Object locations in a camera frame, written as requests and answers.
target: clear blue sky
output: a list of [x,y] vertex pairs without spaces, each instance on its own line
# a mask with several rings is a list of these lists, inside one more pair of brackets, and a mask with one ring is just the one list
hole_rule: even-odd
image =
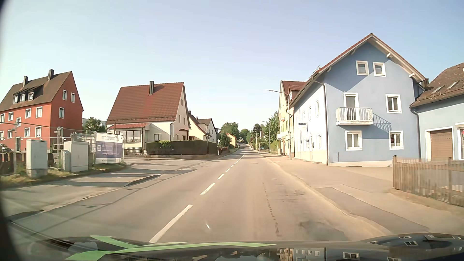
[[369,33],[431,80],[464,61],[464,1],[12,0],[1,14],[0,96],[73,71],[84,117],[106,120],[119,87],[184,81],[216,127],[278,110],[280,80],[305,81]]

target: red house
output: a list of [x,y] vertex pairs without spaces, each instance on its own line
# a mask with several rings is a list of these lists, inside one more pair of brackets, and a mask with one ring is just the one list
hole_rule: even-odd
[[17,151],[25,151],[26,140],[41,139],[50,147],[57,143],[57,127],[65,138],[82,129],[83,110],[72,72],[54,74],[50,69],[42,78],[24,76],[0,103],[0,143],[11,149],[17,144]]

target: white balcony railing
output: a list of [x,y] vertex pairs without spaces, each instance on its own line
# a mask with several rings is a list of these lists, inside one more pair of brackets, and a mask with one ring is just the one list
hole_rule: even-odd
[[337,125],[371,124],[374,124],[371,108],[337,108]]

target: banner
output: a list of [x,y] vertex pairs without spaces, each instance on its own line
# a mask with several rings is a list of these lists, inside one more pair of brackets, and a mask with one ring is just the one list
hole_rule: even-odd
[[121,162],[122,135],[97,132],[95,143],[95,164]]

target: street lamp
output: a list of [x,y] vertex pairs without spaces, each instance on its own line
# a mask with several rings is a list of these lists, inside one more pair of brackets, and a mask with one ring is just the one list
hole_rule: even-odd
[[270,153],[271,152],[271,124],[267,121],[262,121],[262,122],[267,123],[267,132],[268,132],[267,141],[269,143],[267,148],[269,149],[269,153]]
[[[273,91],[273,92],[283,93],[283,94],[287,95],[287,98],[288,98],[287,99],[287,113],[289,114],[289,121],[290,121],[290,116],[293,117],[293,115],[290,114],[290,95],[288,95],[285,92],[276,91],[276,90],[266,90],[266,91]],[[290,124],[289,124],[289,148],[290,148],[289,156],[290,156],[290,160],[291,160],[291,131],[290,131]]]

